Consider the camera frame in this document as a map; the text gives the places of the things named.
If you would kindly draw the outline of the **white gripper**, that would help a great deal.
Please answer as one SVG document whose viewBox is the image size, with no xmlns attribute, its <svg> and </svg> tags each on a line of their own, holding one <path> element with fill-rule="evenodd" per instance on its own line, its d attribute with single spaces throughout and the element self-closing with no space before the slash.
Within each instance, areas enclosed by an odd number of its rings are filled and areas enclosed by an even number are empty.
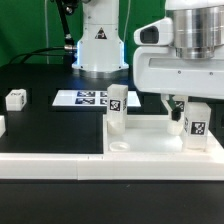
<svg viewBox="0 0 224 224">
<path fill-rule="evenodd" d="M 179 121 L 181 108 L 172 95 L 224 99 L 224 47 L 211 59 L 180 59 L 171 47 L 138 47 L 133 80 L 141 92 L 160 93 L 169 118 Z"/>
</svg>

